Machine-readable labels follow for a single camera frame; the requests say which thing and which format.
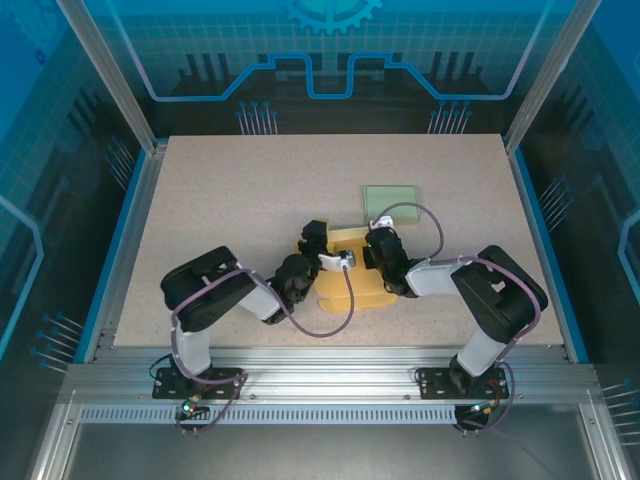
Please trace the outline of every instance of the green pad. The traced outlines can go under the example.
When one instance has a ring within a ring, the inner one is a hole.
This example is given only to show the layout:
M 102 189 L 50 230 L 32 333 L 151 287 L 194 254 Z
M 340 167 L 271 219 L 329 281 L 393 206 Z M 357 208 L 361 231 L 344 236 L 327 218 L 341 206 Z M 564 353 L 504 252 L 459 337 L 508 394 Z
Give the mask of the green pad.
M 411 185 L 369 185 L 364 187 L 365 222 L 374 220 L 382 210 L 398 202 L 418 202 L 418 187 Z M 420 211 L 415 207 L 398 207 L 389 212 L 394 223 L 418 223 Z

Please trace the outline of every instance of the glass panel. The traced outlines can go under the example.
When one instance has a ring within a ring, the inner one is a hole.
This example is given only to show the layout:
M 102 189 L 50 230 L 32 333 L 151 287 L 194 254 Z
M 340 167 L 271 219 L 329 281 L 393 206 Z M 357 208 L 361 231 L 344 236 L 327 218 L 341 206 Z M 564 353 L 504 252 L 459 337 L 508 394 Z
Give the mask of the glass panel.
M 602 3 L 522 143 L 604 386 L 640 381 L 639 23 L 639 5 Z
M 88 2 L 158 136 L 505 132 L 573 4 Z
M 55 2 L 2 2 L 0 32 L 0 478 L 9 479 L 31 473 L 139 146 Z

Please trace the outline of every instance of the gear icon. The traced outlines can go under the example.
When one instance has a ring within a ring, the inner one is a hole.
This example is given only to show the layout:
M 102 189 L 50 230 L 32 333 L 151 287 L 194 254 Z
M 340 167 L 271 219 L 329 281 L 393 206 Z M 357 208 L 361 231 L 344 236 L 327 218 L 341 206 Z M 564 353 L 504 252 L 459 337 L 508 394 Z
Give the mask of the gear icon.
M 54 0 L 0 0 L 0 13 L 10 13 L 36 48 L 42 49 L 58 32 L 58 10 Z
M 300 27 L 311 27 L 313 33 L 336 30 L 347 33 L 349 27 L 360 28 L 360 21 L 373 18 L 373 9 L 382 7 L 382 0 L 284 0 L 289 20 L 298 20 Z

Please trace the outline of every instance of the speckled tabletop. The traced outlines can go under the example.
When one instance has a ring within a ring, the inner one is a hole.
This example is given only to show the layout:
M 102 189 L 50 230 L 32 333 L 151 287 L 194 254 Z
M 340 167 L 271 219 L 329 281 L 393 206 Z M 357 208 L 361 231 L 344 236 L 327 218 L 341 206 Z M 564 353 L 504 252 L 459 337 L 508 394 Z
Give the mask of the speckled tabletop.
M 115 345 L 169 345 L 159 285 L 171 269 L 227 245 L 243 266 L 269 277 L 310 220 L 363 225 L 365 185 L 416 185 L 445 231 L 439 258 L 497 244 L 548 291 L 499 135 L 171 137 Z M 409 257 L 437 246 L 425 215 L 398 233 Z M 324 332 L 343 322 L 344 314 L 325 313 L 316 301 L 312 291 L 296 306 L 307 328 Z M 268 327 L 240 308 L 211 336 L 221 346 L 461 345 L 475 328 L 459 296 L 433 295 L 356 312 L 345 331 L 324 340 L 288 321 Z M 552 307 L 524 342 L 562 343 Z

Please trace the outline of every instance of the black mounting plate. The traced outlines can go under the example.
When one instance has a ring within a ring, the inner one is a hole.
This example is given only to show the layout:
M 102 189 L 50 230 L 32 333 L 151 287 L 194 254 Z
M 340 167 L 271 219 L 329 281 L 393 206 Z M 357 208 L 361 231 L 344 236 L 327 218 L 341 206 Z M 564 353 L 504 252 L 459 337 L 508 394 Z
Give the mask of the black mounting plate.
M 449 377 L 449 368 L 418 368 L 415 371 L 415 379 L 420 388 L 420 398 L 422 400 L 493 400 L 496 392 L 487 385 L 487 381 L 496 380 L 498 383 L 504 381 L 504 386 L 500 387 L 500 400 L 509 398 L 509 388 L 506 384 L 504 370 L 501 368 L 491 368 L 482 375 L 475 386 L 469 389 L 467 395 L 462 395 L 455 387 Z
M 209 368 L 199 376 L 208 380 L 224 380 L 242 373 L 241 368 Z M 202 392 L 207 385 L 185 378 L 177 368 L 159 368 L 151 397 L 157 400 L 186 400 Z M 229 400 L 236 387 L 233 383 L 224 383 L 202 393 L 203 400 Z

